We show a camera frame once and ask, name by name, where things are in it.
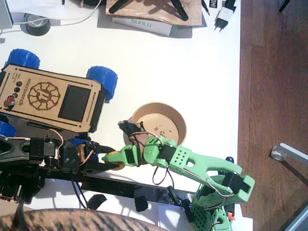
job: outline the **power adapter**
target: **power adapter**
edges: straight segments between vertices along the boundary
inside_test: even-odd
[[[230,19],[232,14],[234,13],[236,6],[234,6],[235,0],[226,0],[224,6],[221,7],[221,10],[218,12],[217,17],[215,19],[215,30],[216,28],[220,28],[219,32],[224,29]]]

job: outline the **red wire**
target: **red wire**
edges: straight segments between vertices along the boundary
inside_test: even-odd
[[[155,183],[155,182],[154,182],[154,176],[155,176],[157,170],[158,170],[158,166],[156,167],[156,169],[155,169],[155,171],[154,171],[154,173],[153,173],[152,182],[153,182],[153,184],[155,184],[155,185],[160,185],[160,184],[165,180],[165,178],[166,178],[166,176],[167,176],[168,167],[167,167],[167,169],[166,169],[166,173],[165,173],[164,178],[163,178],[162,181],[159,182],[159,183]]]

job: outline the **wooden board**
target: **wooden board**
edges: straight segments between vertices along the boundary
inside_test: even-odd
[[[0,86],[0,113],[69,131],[89,131],[101,84],[91,79],[15,65],[8,65],[3,71],[6,73]],[[80,121],[59,117],[69,86],[89,92],[89,99],[84,99],[86,107]],[[17,94],[17,103],[9,110],[5,101],[14,93]]]
[[[2,231],[164,231],[158,226],[123,215],[84,209],[44,209],[27,211],[17,222],[14,214],[0,217]]]
[[[202,10],[200,0],[180,0],[189,19],[184,22],[170,0],[128,0],[114,16],[152,19],[179,26],[201,26]],[[107,0],[106,14],[117,0]]]

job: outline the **black tripod leg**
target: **black tripod leg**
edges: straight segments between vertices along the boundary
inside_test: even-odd
[[[182,4],[180,2],[180,0],[171,0],[173,6],[175,7],[175,9],[177,9],[177,11],[179,12],[181,18],[183,21],[187,21],[188,20],[188,15],[185,12],[184,8],[182,7]]]
[[[115,13],[120,7],[128,2],[128,0],[119,0],[109,9],[109,13]]]
[[[279,12],[281,13],[284,8],[287,6],[287,4],[290,2],[290,0],[285,0],[284,3],[282,4],[281,8],[279,9]]]

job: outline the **wire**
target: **wire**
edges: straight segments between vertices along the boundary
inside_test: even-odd
[[[99,7],[99,5],[101,4],[101,2],[102,2],[102,0],[100,0],[100,1],[98,2],[98,4],[96,5],[96,7],[94,8],[94,10],[93,10],[87,17],[85,17],[85,18],[64,19],[64,20],[63,20],[63,21],[74,21],[74,20],[82,19],[81,21],[75,22],[75,23],[68,23],[68,24],[64,24],[64,25],[60,25],[60,26],[75,25],[75,24],[82,23],[82,22],[86,21],[88,18],[90,18],[90,17],[94,14],[94,12],[95,12],[96,9]],[[30,23],[34,23],[34,22],[37,22],[37,21],[45,20],[45,19],[52,19],[52,18],[39,18],[39,19],[35,19],[35,20],[33,20],[33,21],[14,23],[14,25],[30,24]]]
[[[160,144],[163,145],[163,142],[159,138],[159,136],[157,136],[156,134],[149,132],[149,131],[137,131],[137,132],[131,133],[130,137],[133,136],[133,135],[138,135],[138,134],[150,134],[152,136],[155,136],[160,141]]]
[[[208,211],[208,210],[212,210],[214,208],[218,208],[218,207],[221,207],[223,205],[223,203],[225,203],[226,201],[226,197],[223,199],[223,201],[221,203],[219,203],[218,205],[214,205],[212,207],[209,207],[209,208],[205,208],[204,211]]]
[[[78,194],[78,192],[77,192],[77,189],[76,189],[76,186],[75,186],[75,182],[74,182],[73,180],[71,180],[71,182],[72,182],[72,185],[73,185],[73,188],[74,188],[74,191],[75,191],[75,194],[76,194],[76,197],[77,197],[79,203],[81,204],[81,206],[82,206],[84,209],[87,209],[87,208],[88,208],[88,202],[87,202],[87,200],[85,199],[83,193],[81,192],[83,198],[85,199],[86,206],[82,203],[82,201],[81,201],[81,199],[80,199],[80,196],[79,196],[79,194]]]
[[[60,137],[60,139],[61,139],[61,144],[60,144],[59,147],[58,147],[58,157],[61,158],[59,152],[60,152],[60,148],[61,148],[62,145],[64,144],[63,136],[62,136],[59,132],[57,132],[55,129],[48,129],[48,131],[47,131],[47,137],[49,137],[49,132],[50,132],[50,131],[53,131],[54,133],[56,133],[56,134]]]
[[[92,151],[89,153],[89,155],[87,156],[87,158],[85,159],[85,161],[82,162],[82,163],[79,165],[79,167],[82,166],[82,165],[84,165],[84,164],[90,159],[90,157],[91,157],[91,155],[92,155],[93,153],[94,153],[94,150],[92,150]]]
[[[215,187],[210,183],[209,179],[204,179],[204,178],[202,178],[202,177],[199,177],[198,175],[194,174],[193,172],[191,172],[191,171],[189,171],[189,170],[187,170],[187,169],[185,169],[185,168],[183,168],[183,171],[188,172],[188,173],[190,173],[190,174],[194,175],[195,177],[198,177],[198,178],[200,178],[200,179],[202,179],[202,180],[206,180],[207,183],[209,184],[209,186],[210,186],[212,189],[214,189],[216,192],[218,192],[218,194],[219,194],[220,196],[223,196],[223,197],[234,196],[234,193],[233,193],[233,192],[232,192],[232,194],[230,194],[230,195],[223,195],[223,194],[221,194],[220,191],[218,191],[218,189],[215,188]]]
[[[30,138],[26,138],[26,137],[6,137],[6,140],[10,139],[10,140],[24,140],[24,141],[29,141]]]
[[[164,178],[161,180],[161,182],[159,182],[159,183],[155,183],[155,182],[154,182],[154,177],[155,177],[155,175],[156,175],[156,172],[157,172],[158,168],[159,168],[159,167],[157,166],[156,169],[155,169],[155,171],[154,171],[154,173],[153,173],[153,176],[152,176],[152,182],[153,182],[153,184],[155,184],[155,185],[160,185],[162,182],[164,182],[164,180],[165,180],[165,178],[166,178],[166,176],[167,176],[167,173],[168,173],[169,176],[170,176],[170,178],[171,178],[171,180],[172,180],[172,187],[174,188],[174,180],[173,180],[173,178],[172,178],[172,176],[171,176],[171,173],[169,172],[169,166],[167,167],[166,172],[165,172],[165,176],[164,176]]]
[[[221,194],[221,193],[217,190],[217,188],[215,188],[213,185],[211,185],[209,179],[206,179],[206,181],[207,181],[207,183],[208,183],[213,189],[215,189],[216,192],[218,192],[219,195],[221,195],[221,196],[223,196],[223,197],[234,196],[234,193],[233,193],[233,192],[232,192],[232,194],[230,194],[230,195],[223,195],[223,194]]]
[[[154,182],[154,176],[156,175],[156,172],[157,172],[158,168],[159,168],[159,167],[157,166],[156,169],[155,169],[155,171],[154,171],[154,173],[153,173],[153,177],[152,177],[152,182],[153,182],[153,184],[155,184],[155,185],[160,185],[160,184],[165,180],[165,178],[166,178],[166,176],[167,176],[167,171],[168,171],[168,169],[166,169],[165,176],[164,176],[164,178],[162,179],[161,182],[155,183],[155,182]]]
[[[79,189],[79,192],[80,192],[80,194],[82,195],[84,201],[86,202],[86,207],[89,208],[87,199],[86,199],[85,195],[83,194],[83,192],[82,192],[82,190],[81,190],[81,187],[80,187],[80,185],[78,184],[78,182],[76,182],[76,185],[77,185],[77,187],[78,187],[78,189]]]
[[[171,173],[169,171],[169,168],[167,168],[167,173],[169,174],[169,176],[170,176],[170,178],[172,180],[172,187],[174,188],[174,181],[173,181],[173,178],[172,178]]]
[[[219,221],[217,221],[217,222],[215,222],[214,224],[212,224],[212,226],[211,226],[211,228],[210,228],[210,230],[209,230],[209,231],[211,231],[211,229],[213,228],[213,226],[214,226],[214,225],[217,225],[217,224],[220,224],[220,222],[219,222]]]

